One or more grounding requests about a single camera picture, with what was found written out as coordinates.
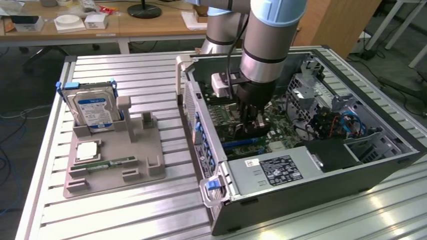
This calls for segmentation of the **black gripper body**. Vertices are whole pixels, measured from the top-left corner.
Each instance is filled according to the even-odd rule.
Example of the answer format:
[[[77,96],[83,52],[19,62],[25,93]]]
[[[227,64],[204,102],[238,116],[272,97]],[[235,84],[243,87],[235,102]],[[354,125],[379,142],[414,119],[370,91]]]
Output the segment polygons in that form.
[[[275,89],[275,81],[267,83],[247,81],[240,83],[236,87],[239,109],[243,110],[246,107],[250,107],[262,110],[272,99]]]

